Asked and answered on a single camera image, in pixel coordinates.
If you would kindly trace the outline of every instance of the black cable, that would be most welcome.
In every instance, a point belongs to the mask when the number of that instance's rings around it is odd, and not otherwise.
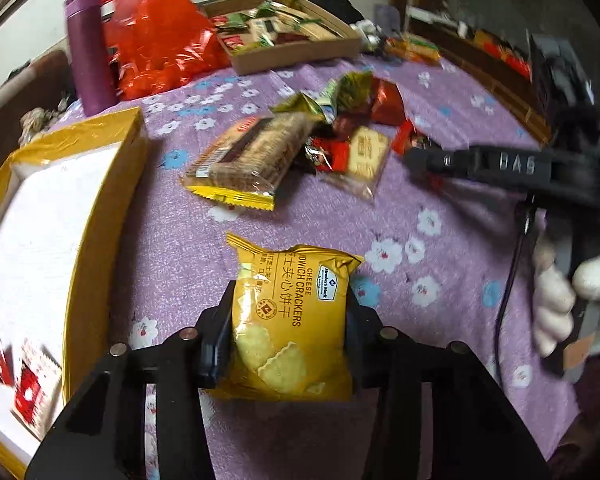
[[[509,303],[511,289],[513,289],[513,281],[516,279],[516,271],[518,270],[520,254],[522,254],[522,247],[525,241],[525,236],[528,234],[529,231],[531,231],[531,227],[536,216],[536,210],[531,205],[532,203],[533,197],[529,197],[526,203],[519,204],[521,208],[524,208],[523,215],[520,218],[523,221],[523,224],[521,225],[518,240],[516,240],[516,247],[513,250],[513,258],[511,259],[511,266],[509,267],[509,275],[507,276],[507,283],[504,286],[504,294],[502,295],[502,301],[500,302],[500,308],[498,310],[498,315],[496,317],[496,323],[493,330],[493,354],[495,360],[496,375],[495,379],[503,392],[505,392],[505,387],[504,381],[502,380],[502,368],[500,367],[500,332],[502,331],[502,323],[504,321],[504,315],[507,311],[507,303]]]

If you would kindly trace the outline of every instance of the screw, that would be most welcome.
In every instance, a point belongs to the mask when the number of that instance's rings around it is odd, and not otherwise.
[[[456,354],[468,354],[470,352],[467,344],[462,341],[452,341],[449,343],[449,348]]]
[[[396,339],[398,337],[398,331],[392,326],[383,326],[380,329],[380,337],[382,339]]]
[[[126,345],[124,343],[116,343],[109,348],[109,353],[113,355],[113,357],[120,357],[122,354],[126,352]]]
[[[184,339],[184,341],[191,341],[198,337],[198,331],[192,326],[187,326],[180,330],[180,339]]]

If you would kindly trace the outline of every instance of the white label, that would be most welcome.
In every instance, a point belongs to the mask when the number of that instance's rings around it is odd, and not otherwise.
[[[196,177],[206,178],[209,176],[209,168],[214,165],[218,160],[221,160],[226,153],[230,150],[230,148],[218,148],[213,153],[211,153],[205,160],[204,164],[202,164],[196,170]]]
[[[318,290],[318,299],[323,301],[333,301],[338,290],[338,277],[325,266],[320,266],[318,276],[315,279],[315,285]]]

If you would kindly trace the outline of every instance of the open box with yellow tape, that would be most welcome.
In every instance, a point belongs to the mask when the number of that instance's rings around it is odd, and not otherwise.
[[[49,134],[0,168],[0,339],[16,384],[24,338],[61,365],[49,424],[106,350],[112,266],[147,151],[132,108]],[[14,394],[0,384],[0,462],[23,478],[40,443],[11,413]]]

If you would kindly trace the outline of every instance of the purple tablecloth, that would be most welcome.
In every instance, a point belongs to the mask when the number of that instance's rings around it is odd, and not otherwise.
[[[515,240],[517,197],[453,182],[435,194],[411,184],[393,153],[373,205],[298,174],[283,183],[273,212],[216,205],[179,184],[184,165],[239,118],[266,113],[295,91],[319,92],[330,78],[365,65],[398,84],[416,126],[445,148],[469,142],[534,145],[502,106],[449,62],[442,68],[392,67],[363,59],[243,77],[227,69],[185,88],[121,103],[111,110],[144,110],[152,150],[120,241],[112,341],[128,340],[134,348],[160,343],[217,304],[237,273],[234,250],[225,243],[231,230],[265,248],[303,243],[364,254],[352,282],[362,304],[419,342],[445,346],[464,340],[493,372],[493,325]],[[60,125],[81,117],[75,107]],[[548,457],[577,406],[572,387],[539,366],[529,330],[531,283],[531,271],[522,264],[502,331],[502,370],[509,399]],[[358,478],[375,401],[375,392],[346,404],[229,402],[202,394],[216,476]],[[157,478],[151,390],[147,404],[147,471]]]

